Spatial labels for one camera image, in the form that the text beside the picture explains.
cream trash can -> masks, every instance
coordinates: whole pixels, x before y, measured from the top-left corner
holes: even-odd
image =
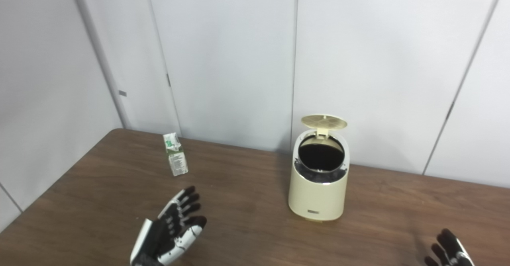
[[[288,206],[306,219],[337,219],[344,212],[349,146],[333,131],[347,123],[333,115],[308,115],[301,122],[312,130],[294,145]]]

wooden table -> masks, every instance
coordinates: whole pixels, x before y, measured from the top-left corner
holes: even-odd
[[[176,266],[419,266],[444,227],[510,265],[508,189],[351,166],[344,215],[315,223],[287,206],[288,155],[182,144],[173,177],[160,135],[110,132],[0,234],[0,264],[126,266],[142,220],[195,185],[208,224]]]

trash can lid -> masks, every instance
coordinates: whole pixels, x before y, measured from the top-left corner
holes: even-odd
[[[323,133],[328,130],[339,130],[347,126],[347,122],[335,115],[306,115],[301,118],[301,123],[311,129],[320,130]]]

white wall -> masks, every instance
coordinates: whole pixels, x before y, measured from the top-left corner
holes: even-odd
[[[0,18],[0,182],[26,209],[121,124],[74,0],[0,0]]]
[[[422,173],[492,0],[299,0],[293,140],[349,126],[351,161]]]
[[[290,150],[295,0],[151,0],[184,137]]]
[[[500,0],[426,175],[510,188],[510,0]]]
[[[180,134],[149,0],[84,0],[84,5],[126,128]]]
[[[20,210],[14,205],[7,193],[0,188],[0,232],[20,215]]]

black and white robotic hand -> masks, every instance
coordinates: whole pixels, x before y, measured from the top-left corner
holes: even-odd
[[[443,229],[437,236],[439,244],[432,244],[432,251],[441,266],[474,266],[473,261],[459,239],[448,229]],[[430,256],[425,257],[427,266],[439,266]]]
[[[131,266],[168,266],[177,260],[200,235],[207,223],[197,211],[199,195],[195,187],[181,190],[154,221],[145,219],[131,252]]]

